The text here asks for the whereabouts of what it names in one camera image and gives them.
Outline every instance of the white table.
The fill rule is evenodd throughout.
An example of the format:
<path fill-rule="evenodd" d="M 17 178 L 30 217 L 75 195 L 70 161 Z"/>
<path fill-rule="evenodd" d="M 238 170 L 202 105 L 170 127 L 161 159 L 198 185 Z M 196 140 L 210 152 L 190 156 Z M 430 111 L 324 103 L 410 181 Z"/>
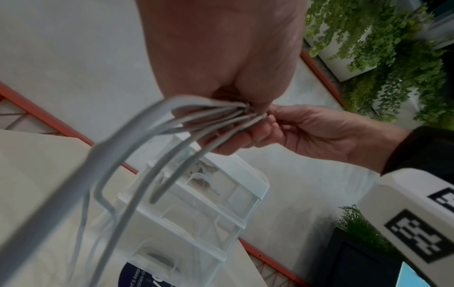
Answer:
<path fill-rule="evenodd" d="M 35 210 L 54 188 L 86 157 L 90 146 L 79 139 L 0 130 L 0 243 Z M 113 200 L 135 174 L 120 167 L 104 191 Z M 100 211 L 91 204 L 89 219 Z M 11 287 L 63 286 L 67 262 L 74 245 L 80 217 L 80 203 L 42 246 L 38 254 L 10 281 Z M 89 246 L 83 246 L 80 258 Z M 126 262 L 113 258 L 100 286 L 118 286 Z M 213 286 L 265 287 L 266 284 L 239 241 L 213 280 Z"/>

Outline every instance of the qr code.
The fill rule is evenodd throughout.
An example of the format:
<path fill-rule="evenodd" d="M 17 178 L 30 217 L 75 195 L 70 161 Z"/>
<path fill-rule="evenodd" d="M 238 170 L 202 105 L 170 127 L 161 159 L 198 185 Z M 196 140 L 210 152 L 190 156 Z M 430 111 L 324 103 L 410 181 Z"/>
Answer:
<path fill-rule="evenodd" d="M 385 227 L 426 263 L 454 253 L 454 243 L 406 209 Z"/>
<path fill-rule="evenodd" d="M 443 189 L 428 196 L 430 199 L 454 213 L 454 190 Z"/>

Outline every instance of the wrist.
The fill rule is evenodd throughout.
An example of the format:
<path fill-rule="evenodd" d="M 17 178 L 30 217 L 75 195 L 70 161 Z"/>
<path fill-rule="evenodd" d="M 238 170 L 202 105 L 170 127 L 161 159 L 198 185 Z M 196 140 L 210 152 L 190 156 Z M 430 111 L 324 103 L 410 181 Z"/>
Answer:
<path fill-rule="evenodd" d="M 381 174 L 391 154 L 410 133 L 392 124 L 368 120 L 349 163 Z"/>

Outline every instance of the gray floor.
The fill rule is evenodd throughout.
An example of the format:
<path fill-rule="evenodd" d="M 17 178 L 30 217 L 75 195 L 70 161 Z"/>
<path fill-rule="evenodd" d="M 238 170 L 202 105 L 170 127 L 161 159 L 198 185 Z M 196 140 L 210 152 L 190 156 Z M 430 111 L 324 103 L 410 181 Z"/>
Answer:
<path fill-rule="evenodd" d="M 4 0 L 0 39 L 0 80 L 94 141 L 161 98 L 132 1 Z M 302 61 L 276 103 L 340 109 Z M 128 163 L 141 168 L 151 153 L 145 146 Z M 280 146 L 238 154 L 271 184 L 242 237 L 311 281 L 338 207 L 378 175 Z"/>

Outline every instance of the hand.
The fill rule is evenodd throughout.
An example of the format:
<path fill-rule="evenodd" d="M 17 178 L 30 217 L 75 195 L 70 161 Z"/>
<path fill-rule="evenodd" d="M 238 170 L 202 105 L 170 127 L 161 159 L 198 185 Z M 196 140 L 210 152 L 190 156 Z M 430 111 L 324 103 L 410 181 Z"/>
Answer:
<path fill-rule="evenodd" d="M 148 57 L 164 97 L 250 102 L 264 113 L 287 89 L 299 59 L 306 0 L 136 0 Z M 262 122 L 217 152 L 269 135 Z M 199 144 L 206 145 L 213 137 Z"/>
<path fill-rule="evenodd" d="M 378 173 L 410 133 L 321 106 L 272 105 L 269 114 L 270 135 L 255 146 L 279 143 L 302 156 L 359 165 Z"/>

